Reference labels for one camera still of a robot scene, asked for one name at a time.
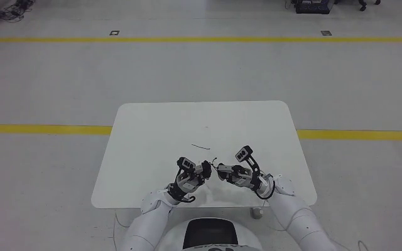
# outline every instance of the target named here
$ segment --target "black square on floor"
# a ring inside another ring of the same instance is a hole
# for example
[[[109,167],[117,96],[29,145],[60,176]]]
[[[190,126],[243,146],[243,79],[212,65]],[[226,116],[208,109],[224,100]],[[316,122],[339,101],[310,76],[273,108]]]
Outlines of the black square on floor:
[[[321,31],[321,34],[323,36],[332,36],[332,33],[330,31]]]
[[[120,31],[111,31],[109,36],[119,36]]]

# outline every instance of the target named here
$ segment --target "cable on floor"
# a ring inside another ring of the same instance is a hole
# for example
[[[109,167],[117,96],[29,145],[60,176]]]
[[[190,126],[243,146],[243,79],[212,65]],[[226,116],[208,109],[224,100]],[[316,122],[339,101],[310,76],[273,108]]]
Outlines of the cable on floor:
[[[120,226],[124,228],[129,228],[130,226],[124,226],[122,223],[120,223],[119,218],[117,217],[117,211],[114,210],[114,220],[113,220],[113,245],[114,245],[114,251],[117,251],[117,246],[116,246],[116,238],[115,238],[115,231],[116,231],[116,222]]]

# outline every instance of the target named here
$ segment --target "white arm casing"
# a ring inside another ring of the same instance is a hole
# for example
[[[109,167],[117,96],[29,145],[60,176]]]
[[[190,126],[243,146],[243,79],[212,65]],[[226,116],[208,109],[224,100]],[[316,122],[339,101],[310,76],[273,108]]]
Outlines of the white arm casing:
[[[120,251],[153,251],[165,231],[171,210],[179,204],[167,190],[147,195],[141,213],[128,228],[121,242]]]
[[[268,203],[279,223],[303,251],[335,251],[310,207],[299,197],[289,179],[276,178],[276,189]]]

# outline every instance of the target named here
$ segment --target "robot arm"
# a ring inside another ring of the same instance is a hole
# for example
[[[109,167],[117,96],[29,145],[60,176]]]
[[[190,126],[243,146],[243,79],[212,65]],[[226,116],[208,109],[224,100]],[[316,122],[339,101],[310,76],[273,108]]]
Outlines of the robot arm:
[[[165,190],[149,193],[141,205],[141,216],[134,219],[122,240],[120,251],[153,251],[165,231],[172,209],[180,202],[189,203],[187,193],[193,193],[211,175],[207,161],[196,166],[186,158],[177,161],[179,172],[174,183]]]
[[[259,198],[267,200],[280,225],[303,251],[337,250],[310,207],[295,196],[291,180],[262,173],[251,153],[253,150],[245,146],[236,154],[236,159],[246,161],[250,168],[219,164],[216,167],[219,178],[248,187]]]

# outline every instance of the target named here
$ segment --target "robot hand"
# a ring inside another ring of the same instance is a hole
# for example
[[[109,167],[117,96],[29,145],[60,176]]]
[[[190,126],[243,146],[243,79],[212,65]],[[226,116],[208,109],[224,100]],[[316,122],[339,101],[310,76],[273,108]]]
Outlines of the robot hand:
[[[196,166],[193,162],[185,157],[181,157],[177,161],[179,170],[174,183],[169,184],[168,194],[179,202],[190,203],[195,201],[195,197],[190,199],[184,196],[187,193],[194,193],[200,186],[205,183],[206,179],[211,177],[211,165],[208,161],[204,161],[201,165]]]
[[[216,170],[220,180],[234,184],[238,187],[250,188],[258,198],[262,200],[269,199],[275,189],[275,181],[271,174],[264,174],[257,162],[251,156],[253,150],[249,146],[244,146],[236,155],[239,162],[246,161],[250,168],[244,168],[240,165],[226,166],[220,163]]]

